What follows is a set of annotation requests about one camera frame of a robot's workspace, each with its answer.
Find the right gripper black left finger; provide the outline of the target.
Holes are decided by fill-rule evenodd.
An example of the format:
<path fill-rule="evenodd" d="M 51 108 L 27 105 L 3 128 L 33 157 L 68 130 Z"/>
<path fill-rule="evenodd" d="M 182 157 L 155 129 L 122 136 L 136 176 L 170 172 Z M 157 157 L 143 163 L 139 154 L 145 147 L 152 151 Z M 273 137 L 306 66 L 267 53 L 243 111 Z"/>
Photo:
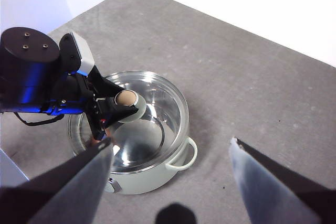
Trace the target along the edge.
<path fill-rule="evenodd" d="M 1 223 L 92 223 L 112 162 L 107 137 L 27 182 L 1 188 Z"/>

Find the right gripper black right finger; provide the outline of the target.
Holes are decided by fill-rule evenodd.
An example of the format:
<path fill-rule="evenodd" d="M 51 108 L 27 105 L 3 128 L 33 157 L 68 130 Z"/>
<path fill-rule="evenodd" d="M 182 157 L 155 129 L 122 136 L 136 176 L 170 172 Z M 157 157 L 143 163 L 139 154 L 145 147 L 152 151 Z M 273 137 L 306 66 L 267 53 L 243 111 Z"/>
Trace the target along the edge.
<path fill-rule="evenodd" d="M 233 174 L 251 223 L 335 223 L 335 190 L 294 172 L 242 140 L 230 140 Z"/>

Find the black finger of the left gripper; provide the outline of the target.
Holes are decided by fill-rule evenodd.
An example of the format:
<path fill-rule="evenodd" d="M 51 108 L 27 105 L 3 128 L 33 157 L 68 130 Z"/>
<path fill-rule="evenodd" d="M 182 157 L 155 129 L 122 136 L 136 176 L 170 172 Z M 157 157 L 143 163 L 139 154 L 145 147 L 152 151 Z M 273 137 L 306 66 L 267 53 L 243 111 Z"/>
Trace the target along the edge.
<path fill-rule="evenodd" d="M 103 77 L 96 66 L 88 74 L 88 82 L 96 98 L 115 97 L 118 93 L 125 90 L 125 88 Z"/>
<path fill-rule="evenodd" d="M 116 104 L 114 98 L 107 97 L 104 100 L 97 101 L 98 119 L 102 128 L 106 129 L 115 122 L 119 122 L 138 112 L 138 108 L 134 105 L 126 106 Z"/>

